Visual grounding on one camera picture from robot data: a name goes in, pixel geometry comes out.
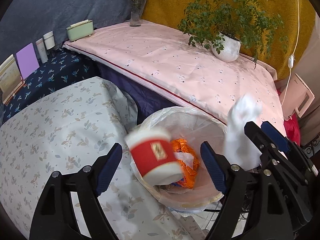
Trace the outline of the white cotton glove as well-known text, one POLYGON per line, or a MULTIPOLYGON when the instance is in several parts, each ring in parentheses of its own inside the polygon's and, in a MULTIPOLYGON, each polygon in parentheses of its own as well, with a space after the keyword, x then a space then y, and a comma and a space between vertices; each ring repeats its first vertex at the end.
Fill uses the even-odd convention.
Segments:
POLYGON ((244 133, 247 122, 255 121, 260 113, 261 105, 249 94, 239 98, 228 112, 223 155, 245 171, 260 165, 261 152, 244 133))

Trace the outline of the red paper cup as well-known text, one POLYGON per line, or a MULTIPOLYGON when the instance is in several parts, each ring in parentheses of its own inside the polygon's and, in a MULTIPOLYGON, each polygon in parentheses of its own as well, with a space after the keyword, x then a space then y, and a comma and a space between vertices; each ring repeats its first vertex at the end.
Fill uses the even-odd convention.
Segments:
POLYGON ((169 185, 184 177, 170 139, 168 131, 157 127, 136 129, 125 137, 137 170, 150 186, 169 185))

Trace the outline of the white knitted cloth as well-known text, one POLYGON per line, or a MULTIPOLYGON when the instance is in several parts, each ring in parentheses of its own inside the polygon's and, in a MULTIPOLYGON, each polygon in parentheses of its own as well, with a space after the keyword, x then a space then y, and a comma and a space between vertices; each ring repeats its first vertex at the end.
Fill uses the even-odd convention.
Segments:
POLYGON ((194 156, 192 154, 185 152, 175 152, 174 155, 177 160, 182 161, 187 167, 193 169, 194 156))

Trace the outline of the trash bin with white liner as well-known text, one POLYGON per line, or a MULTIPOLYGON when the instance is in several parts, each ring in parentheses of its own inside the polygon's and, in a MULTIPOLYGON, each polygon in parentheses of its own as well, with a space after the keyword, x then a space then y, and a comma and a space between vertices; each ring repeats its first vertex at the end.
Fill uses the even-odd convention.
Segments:
POLYGON ((216 189, 202 161, 200 146, 209 142, 216 153, 223 152, 226 126, 219 120, 190 107, 169 107, 148 116, 138 128, 161 127, 170 135, 170 143, 184 177, 175 183, 150 186, 139 174, 135 163, 131 168, 137 180, 161 204, 177 212, 200 212, 218 202, 223 194, 216 189))

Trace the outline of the pink white appliance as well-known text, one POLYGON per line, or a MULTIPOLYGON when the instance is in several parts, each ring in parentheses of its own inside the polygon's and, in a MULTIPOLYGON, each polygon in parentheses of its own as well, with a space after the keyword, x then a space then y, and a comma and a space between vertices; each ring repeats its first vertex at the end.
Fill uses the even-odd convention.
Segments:
POLYGON ((294 74, 287 89, 279 96, 284 120, 296 114, 299 118, 308 110, 315 95, 298 74, 294 74))

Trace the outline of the floral grey tablecloth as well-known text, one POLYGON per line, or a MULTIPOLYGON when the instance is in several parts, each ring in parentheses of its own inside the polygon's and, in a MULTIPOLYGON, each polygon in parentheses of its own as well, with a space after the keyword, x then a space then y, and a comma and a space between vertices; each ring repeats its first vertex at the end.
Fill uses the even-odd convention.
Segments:
POLYGON ((102 210, 120 239, 204 239, 193 217, 173 215, 136 179, 124 137, 137 123, 137 106, 112 82, 93 77, 50 94, 1 127, 1 204, 28 237, 49 176, 78 172, 108 154, 115 143, 122 160, 102 210))

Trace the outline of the mustard yellow curtain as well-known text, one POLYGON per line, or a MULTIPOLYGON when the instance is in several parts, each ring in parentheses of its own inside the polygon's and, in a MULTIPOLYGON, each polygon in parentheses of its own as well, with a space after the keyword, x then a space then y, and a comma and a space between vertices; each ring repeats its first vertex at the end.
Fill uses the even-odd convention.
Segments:
POLYGON ((148 0, 147 21, 175 28, 191 46, 223 50, 219 34, 240 41, 240 51, 289 75, 288 58, 300 60, 311 37, 315 10, 309 0, 148 0))

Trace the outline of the pink dotted sheet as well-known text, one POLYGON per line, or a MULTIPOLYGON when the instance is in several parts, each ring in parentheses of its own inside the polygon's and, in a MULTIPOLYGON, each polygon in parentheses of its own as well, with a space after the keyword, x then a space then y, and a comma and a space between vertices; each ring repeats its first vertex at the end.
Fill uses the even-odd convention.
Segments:
POLYGON ((188 45, 176 29, 144 21, 95 30, 88 37, 64 43, 177 105, 195 107, 227 121, 230 108, 244 94, 262 107, 257 124, 270 122, 285 134, 283 111, 274 80, 262 65, 240 56, 227 63, 210 51, 188 45))

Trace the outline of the green plant in white pot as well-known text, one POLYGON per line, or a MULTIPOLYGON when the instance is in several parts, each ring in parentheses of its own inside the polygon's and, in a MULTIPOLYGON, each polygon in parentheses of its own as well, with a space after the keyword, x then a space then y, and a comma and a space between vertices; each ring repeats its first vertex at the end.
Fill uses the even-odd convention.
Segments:
POLYGON ((178 29, 189 35, 188 44, 221 54, 228 38, 239 41, 251 51, 253 60, 260 55, 271 57, 272 45, 282 51, 289 45, 285 24, 279 13, 268 12, 263 0, 193 0, 184 9, 178 29))

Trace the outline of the navy floral cloth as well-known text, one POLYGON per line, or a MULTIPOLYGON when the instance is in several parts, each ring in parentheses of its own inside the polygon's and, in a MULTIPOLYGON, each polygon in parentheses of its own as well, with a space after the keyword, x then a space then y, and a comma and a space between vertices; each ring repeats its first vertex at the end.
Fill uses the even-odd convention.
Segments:
POLYGON ((1 105, 1 124, 37 100, 68 85, 100 76, 97 64, 82 54, 60 49, 55 57, 31 73, 24 86, 6 105, 1 105))

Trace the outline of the purple card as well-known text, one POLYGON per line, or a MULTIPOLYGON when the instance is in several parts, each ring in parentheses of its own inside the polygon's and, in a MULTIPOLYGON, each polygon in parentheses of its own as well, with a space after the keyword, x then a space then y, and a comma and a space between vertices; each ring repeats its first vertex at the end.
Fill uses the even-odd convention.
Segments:
POLYGON ((32 43, 19 50, 16 53, 16 59, 24 80, 39 68, 39 62, 32 43))

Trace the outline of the white cosmetic tube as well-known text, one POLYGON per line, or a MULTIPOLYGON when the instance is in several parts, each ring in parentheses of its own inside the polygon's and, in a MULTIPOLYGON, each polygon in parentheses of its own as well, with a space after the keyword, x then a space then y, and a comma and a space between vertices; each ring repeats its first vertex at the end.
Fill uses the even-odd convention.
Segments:
POLYGON ((37 46, 37 50, 39 52, 41 62, 46 63, 48 61, 48 56, 47 56, 47 52, 46 52, 43 38, 40 38, 39 40, 36 41, 36 46, 37 46))

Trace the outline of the white cosmetic jar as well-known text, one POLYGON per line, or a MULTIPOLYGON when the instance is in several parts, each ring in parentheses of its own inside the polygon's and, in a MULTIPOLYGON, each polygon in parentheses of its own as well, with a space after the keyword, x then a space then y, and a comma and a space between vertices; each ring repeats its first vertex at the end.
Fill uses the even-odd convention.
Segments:
POLYGON ((53 49, 55 47, 54 33, 50 31, 43 35, 44 44, 47 50, 53 49))

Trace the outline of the mint green tissue box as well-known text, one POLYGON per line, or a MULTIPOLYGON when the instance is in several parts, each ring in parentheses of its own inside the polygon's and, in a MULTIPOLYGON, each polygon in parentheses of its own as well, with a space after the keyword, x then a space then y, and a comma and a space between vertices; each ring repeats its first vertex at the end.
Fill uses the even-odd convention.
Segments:
POLYGON ((68 39, 73 42, 86 36, 91 36, 94 32, 93 21, 84 20, 71 24, 66 28, 68 39))

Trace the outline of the blue grey blanket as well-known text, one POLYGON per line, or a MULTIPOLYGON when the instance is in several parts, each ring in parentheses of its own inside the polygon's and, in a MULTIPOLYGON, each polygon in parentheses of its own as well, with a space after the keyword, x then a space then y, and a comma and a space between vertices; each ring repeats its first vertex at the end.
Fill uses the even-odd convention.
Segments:
POLYGON ((92 20, 95 28, 130 18, 130 0, 13 0, 1 18, 1 61, 52 31, 56 46, 67 27, 92 20))

